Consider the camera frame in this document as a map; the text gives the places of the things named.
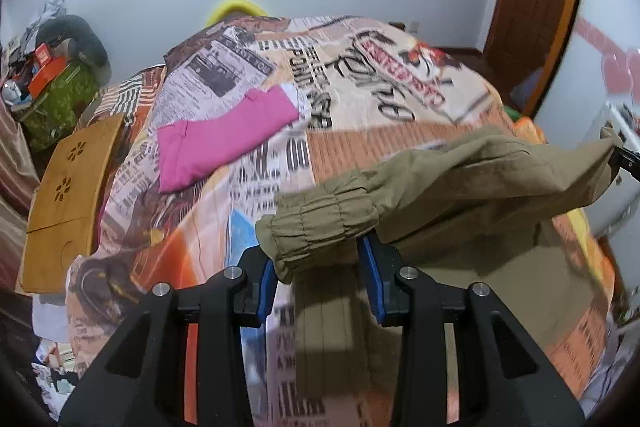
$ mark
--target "baseboard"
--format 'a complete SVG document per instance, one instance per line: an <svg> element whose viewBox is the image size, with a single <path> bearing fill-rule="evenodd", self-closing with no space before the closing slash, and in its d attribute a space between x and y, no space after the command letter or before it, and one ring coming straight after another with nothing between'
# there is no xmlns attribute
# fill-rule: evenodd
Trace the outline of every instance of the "baseboard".
<svg viewBox="0 0 640 427"><path fill-rule="evenodd" d="M450 46L434 46L449 55L471 55L473 57L482 57L482 52L476 48L452 48Z"/></svg>

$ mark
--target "yellow round object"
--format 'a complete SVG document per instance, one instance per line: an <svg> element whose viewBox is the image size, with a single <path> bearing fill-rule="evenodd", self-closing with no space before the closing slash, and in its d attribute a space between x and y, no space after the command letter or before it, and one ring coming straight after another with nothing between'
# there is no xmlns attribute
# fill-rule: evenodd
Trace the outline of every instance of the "yellow round object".
<svg viewBox="0 0 640 427"><path fill-rule="evenodd" d="M207 20L205 27L211 26L213 24L220 22L231 12L235 12L235 11L243 12L243 13L246 13L247 15L254 15L254 16L267 15L267 12L265 12L257 4L254 4L251 1L225 0L225 1L222 1L222 3L220 3L218 7L214 10L214 12L211 14L209 19Z"/></svg>

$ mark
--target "olive green garment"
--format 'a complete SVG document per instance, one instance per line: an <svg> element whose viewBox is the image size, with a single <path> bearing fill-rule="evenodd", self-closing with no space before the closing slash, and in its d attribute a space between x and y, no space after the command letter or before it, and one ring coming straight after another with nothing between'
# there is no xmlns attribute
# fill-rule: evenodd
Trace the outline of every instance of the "olive green garment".
<svg viewBox="0 0 640 427"><path fill-rule="evenodd" d="M256 232L280 279L294 279L299 394L395 386L399 331L373 325L364 294L345 287L355 286L352 269L332 266L355 263L354 238L374 227L438 282L489 283L541 346L559 341L594 289L548 220L590 204L617 175L607 161L618 138L603 136L569 152L482 128L440 151L408 150L281 195ZM544 289L532 299L535 285Z"/></svg>

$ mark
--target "green bag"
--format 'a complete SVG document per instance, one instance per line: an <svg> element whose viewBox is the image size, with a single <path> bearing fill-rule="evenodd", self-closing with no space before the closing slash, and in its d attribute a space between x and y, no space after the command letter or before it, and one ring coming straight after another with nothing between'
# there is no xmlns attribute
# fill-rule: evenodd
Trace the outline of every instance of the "green bag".
<svg viewBox="0 0 640 427"><path fill-rule="evenodd" d="M79 61L71 62L19 118L29 131L31 150L45 150L70 135L97 91L91 68Z"/></svg>

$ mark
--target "white appliance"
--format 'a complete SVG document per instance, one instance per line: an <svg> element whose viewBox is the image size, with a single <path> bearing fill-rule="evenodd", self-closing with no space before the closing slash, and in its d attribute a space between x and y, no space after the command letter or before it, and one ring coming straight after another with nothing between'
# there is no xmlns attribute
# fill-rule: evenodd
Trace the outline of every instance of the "white appliance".
<svg viewBox="0 0 640 427"><path fill-rule="evenodd" d="M628 126L612 103L605 103L593 121L585 140L598 139L600 128L610 124L625 144L625 148L640 152L640 137ZM595 237L607 235L609 246L620 269L631 311L640 307L640 182L627 171L619 176L607 191L585 211Z"/></svg>

